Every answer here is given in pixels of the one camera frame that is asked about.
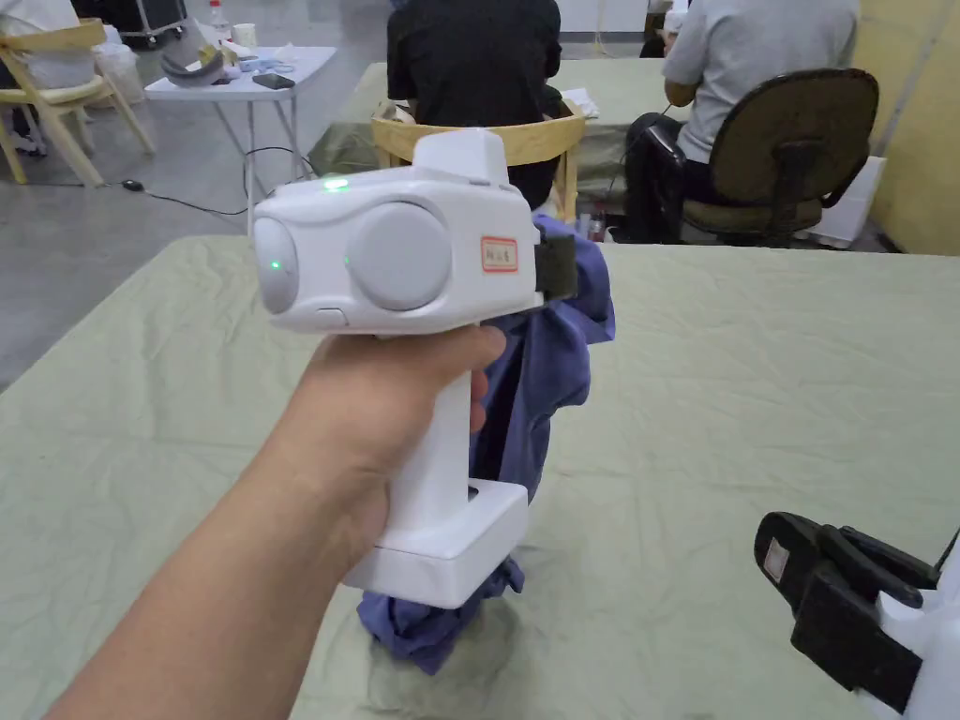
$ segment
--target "black clamp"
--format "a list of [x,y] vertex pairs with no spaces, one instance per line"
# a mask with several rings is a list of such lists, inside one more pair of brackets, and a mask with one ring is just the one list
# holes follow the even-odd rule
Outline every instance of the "black clamp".
[[790,642],[847,690],[906,710],[921,659],[879,627],[881,591],[911,608],[937,587],[936,568],[851,527],[770,513],[754,541],[756,564],[790,604]]
[[546,230],[537,225],[540,244],[534,247],[534,263],[537,269],[537,292],[543,299],[565,300],[577,295],[577,241],[573,235],[547,236]]

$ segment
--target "smartphone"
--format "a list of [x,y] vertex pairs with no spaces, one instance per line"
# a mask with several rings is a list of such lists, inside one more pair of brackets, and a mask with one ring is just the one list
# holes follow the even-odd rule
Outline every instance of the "smartphone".
[[293,87],[296,84],[290,80],[290,78],[284,78],[282,75],[277,75],[276,73],[254,75],[253,81],[258,85],[269,87],[271,90],[285,90],[286,88]]

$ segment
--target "concrete floor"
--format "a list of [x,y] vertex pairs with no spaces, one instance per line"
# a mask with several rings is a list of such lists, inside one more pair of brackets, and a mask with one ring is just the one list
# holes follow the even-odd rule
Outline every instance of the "concrete floor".
[[[186,4],[206,18],[205,0]],[[385,59],[389,0],[230,0],[226,10],[231,22],[256,23],[261,44],[339,49],[300,98],[299,143],[305,152],[367,66]],[[638,47],[607,43],[619,57],[635,57]],[[196,38],[171,40],[167,49],[185,60],[195,58]],[[595,55],[589,43],[564,43],[565,58]],[[141,55],[145,84],[159,77],[157,60],[156,52]],[[238,129],[246,127],[243,112],[241,105],[229,113]],[[156,141],[156,157],[142,155],[112,111],[91,111],[93,159],[107,182],[137,179],[156,194],[227,211],[246,206],[241,159],[211,106],[154,102],[137,106],[136,113]],[[258,109],[257,135],[258,146],[286,145],[272,108]],[[268,187],[289,178],[288,155],[261,153],[257,162]],[[0,392],[168,243],[187,235],[246,232],[243,215],[210,215],[120,187],[52,186],[77,181],[53,152],[43,160],[24,158],[24,164],[37,184],[13,184],[0,161]]]

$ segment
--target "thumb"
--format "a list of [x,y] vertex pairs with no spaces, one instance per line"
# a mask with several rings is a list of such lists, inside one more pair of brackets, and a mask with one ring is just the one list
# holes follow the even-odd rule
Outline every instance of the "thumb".
[[498,328],[470,325],[418,338],[411,360],[442,389],[466,372],[483,370],[506,348],[507,338]]

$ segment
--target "gray shirt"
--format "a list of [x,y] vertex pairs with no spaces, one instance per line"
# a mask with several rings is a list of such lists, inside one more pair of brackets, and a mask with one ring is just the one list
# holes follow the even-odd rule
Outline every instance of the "gray shirt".
[[678,144],[708,162],[733,106],[784,73],[846,67],[853,55],[858,0],[693,0],[663,77],[700,84]]

